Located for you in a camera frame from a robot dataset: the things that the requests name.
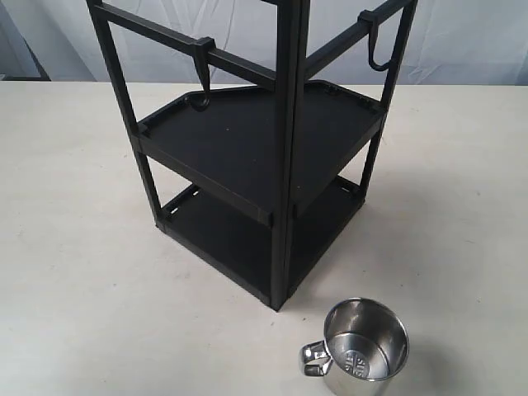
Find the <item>black hook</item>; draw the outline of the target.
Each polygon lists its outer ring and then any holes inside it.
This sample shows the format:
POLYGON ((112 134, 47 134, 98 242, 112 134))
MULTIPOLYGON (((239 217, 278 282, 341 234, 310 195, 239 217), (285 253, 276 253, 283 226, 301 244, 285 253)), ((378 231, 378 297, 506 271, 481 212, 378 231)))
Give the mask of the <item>black hook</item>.
POLYGON ((378 40, 380 18, 379 14, 374 11, 362 11, 357 20, 368 25, 368 64, 376 72, 384 72, 390 66, 390 61, 384 64, 375 62, 375 48, 378 40))
POLYGON ((209 52, 216 48, 215 40, 211 37, 202 37, 195 40, 191 47, 192 58, 196 74, 202 86, 203 97, 200 100, 189 97, 187 101, 195 111, 205 111, 210 104, 210 69, 208 56, 209 52))

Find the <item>stainless steel mug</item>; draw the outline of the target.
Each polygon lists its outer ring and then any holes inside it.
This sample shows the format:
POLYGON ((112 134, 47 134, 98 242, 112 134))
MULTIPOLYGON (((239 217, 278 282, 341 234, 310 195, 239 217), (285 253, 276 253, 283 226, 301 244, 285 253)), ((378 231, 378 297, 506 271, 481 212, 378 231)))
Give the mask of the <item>stainless steel mug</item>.
POLYGON ((323 339, 303 346, 299 368, 319 377, 335 395, 382 395, 405 366, 408 332, 400 318, 373 299, 337 303, 323 324, 323 339))

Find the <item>white backdrop curtain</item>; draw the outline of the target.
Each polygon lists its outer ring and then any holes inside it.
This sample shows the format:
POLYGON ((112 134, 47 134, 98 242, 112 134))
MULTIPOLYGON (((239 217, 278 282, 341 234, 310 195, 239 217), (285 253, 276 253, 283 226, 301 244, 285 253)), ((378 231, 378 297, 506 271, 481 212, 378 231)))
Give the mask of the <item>white backdrop curtain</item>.
MULTIPOLYGON (((277 9, 262 1, 119 1, 117 7, 267 68, 276 65, 277 9)), ((112 30, 125 77, 137 83, 193 83, 191 58, 119 27, 112 30)), ((1 71, 54 81, 108 78, 84 1, 4 1, 1 71)), ((524 85, 524 1, 420 1, 402 84, 524 85)))

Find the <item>black two-tier shelf rack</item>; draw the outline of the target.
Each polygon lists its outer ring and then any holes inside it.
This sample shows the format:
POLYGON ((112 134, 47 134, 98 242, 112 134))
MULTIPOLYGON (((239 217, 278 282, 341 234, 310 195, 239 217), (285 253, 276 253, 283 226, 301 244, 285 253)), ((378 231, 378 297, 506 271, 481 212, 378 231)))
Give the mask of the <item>black two-tier shelf rack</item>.
POLYGON ((138 120, 112 26, 192 58, 196 38, 103 1, 87 5, 157 227, 279 310, 363 206, 417 9, 386 1, 379 28, 399 15, 380 99, 317 79, 361 40, 356 22, 307 53, 307 1, 279 1, 276 66, 217 47, 210 104, 188 92, 138 120))

